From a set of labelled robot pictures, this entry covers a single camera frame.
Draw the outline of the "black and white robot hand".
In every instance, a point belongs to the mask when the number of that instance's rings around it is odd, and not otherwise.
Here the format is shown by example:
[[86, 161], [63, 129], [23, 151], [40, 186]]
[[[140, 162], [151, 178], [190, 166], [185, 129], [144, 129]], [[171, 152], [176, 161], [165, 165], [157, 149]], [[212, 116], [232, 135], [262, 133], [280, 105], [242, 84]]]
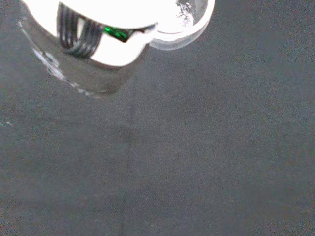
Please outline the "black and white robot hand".
[[116, 93], [158, 26], [151, 0], [21, 0], [19, 26], [47, 72], [87, 96]]

